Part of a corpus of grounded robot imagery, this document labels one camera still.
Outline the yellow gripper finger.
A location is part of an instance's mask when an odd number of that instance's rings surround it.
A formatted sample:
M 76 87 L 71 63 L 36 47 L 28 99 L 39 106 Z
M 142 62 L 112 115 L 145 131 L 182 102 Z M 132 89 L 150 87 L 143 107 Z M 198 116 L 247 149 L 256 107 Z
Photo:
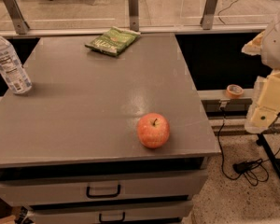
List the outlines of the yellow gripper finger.
M 266 131 L 280 114 L 280 70 L 272 70 L 266 77 L 257 77 L 252 104 L 248 108 L 245 129 L 249 133 Z
M 242 47 L 242 53 L 255 56 L 262 53 L 262 38 L 264 36 L 264 31 L 257 34 L 252 40 L 244 44 Z

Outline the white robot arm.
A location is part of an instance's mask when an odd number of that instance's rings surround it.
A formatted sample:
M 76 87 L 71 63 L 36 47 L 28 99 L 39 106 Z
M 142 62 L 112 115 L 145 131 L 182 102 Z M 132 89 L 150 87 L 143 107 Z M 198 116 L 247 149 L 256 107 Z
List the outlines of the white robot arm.
M 272 69 L 268 76 L 257 77 L 245 121 L 249 133 L 262 133 L 280 114 L 280 10 L 263 32 L 242 47 L 242 53 L 259 55 Z

